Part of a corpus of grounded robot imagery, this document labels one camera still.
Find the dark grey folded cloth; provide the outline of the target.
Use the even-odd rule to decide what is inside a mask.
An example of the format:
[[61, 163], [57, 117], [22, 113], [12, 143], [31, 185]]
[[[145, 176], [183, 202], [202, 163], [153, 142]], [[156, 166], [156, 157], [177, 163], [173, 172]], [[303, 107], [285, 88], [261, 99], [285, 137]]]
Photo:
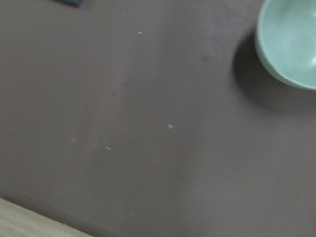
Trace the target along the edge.
[[69, 6], [74, 6], [74, 7], [79, 7], [83, 3], [83, 0], [54, 0], [54, 1], [62, 3], [62, 4], [66, 4]]

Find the mint green bowl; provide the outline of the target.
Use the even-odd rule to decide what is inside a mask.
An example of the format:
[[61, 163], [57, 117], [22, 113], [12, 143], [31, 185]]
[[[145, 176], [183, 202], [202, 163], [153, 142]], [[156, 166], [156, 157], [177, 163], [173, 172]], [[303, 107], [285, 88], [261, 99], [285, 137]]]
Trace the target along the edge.
[[316, 89], [316, 2], [266, 0], [259, 12], [255, 49], [265, 70], [289, 86]]

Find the wooden cutting board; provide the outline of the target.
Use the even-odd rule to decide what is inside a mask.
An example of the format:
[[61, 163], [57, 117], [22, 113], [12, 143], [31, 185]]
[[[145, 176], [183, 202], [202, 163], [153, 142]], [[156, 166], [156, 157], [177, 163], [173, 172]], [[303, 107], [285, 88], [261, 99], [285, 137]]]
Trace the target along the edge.
[[90, 236], [4, 199], [0, 200], [0, 235], [2, 237]]

